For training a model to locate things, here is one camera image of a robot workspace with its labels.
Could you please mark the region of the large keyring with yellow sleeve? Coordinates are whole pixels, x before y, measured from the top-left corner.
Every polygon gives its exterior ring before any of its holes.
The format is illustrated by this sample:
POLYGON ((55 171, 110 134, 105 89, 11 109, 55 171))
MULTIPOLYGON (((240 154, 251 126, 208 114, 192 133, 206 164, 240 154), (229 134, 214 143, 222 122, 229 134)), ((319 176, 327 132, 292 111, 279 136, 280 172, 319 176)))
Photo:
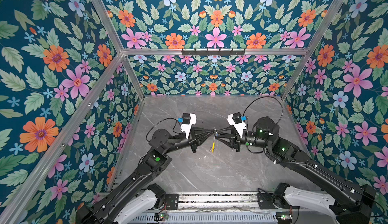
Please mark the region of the large keyring with yellow sleeve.
POLYGON ((211 152, 212 153, 214 153, 214 150, 215 150, 216 136, 217 136, 217 131, 214 130, 214 133, 213 133, 213 143, 212 143, 212 148, 211 148, 211 152))

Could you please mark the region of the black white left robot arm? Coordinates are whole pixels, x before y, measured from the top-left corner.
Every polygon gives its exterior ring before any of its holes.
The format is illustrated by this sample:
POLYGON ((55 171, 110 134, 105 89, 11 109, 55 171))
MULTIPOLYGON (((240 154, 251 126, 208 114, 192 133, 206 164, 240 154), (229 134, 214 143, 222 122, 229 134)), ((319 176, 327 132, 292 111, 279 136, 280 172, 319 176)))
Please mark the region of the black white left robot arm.
POLYGON ((149 140, 150 150, 143 156, 133 173, 118 187, 92 207, 83 206, 76 212, 77 224, 128 224, 149 209, 166 205, 166 192, 153 183, 171 163, 168 153, 190 147, 196 152, 213 130, 194 127, 186 135, 171 135, 165 129, 156 130, 149 140))

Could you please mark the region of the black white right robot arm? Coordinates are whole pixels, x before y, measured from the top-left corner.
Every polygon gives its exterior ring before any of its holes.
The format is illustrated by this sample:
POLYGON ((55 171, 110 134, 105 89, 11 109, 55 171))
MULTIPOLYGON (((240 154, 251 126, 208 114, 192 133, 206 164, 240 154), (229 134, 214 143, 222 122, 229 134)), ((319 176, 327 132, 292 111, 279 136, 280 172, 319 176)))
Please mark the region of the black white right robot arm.
POLYGON ((239 114, 229 115, 228 122, 229 127, 216 133, 218 141, 236 151, 241 145, 262 148, 274 164, 293 170, 322 190, 317 193, 280 183, 270 195, 275 207, 307 208, 334 218, 338 224, 369 223, 376 194, 372 186, 352 183, 311 159, 297 145, 281 138, 279 125, 269 117, 258 119, 252 131, 239 114))

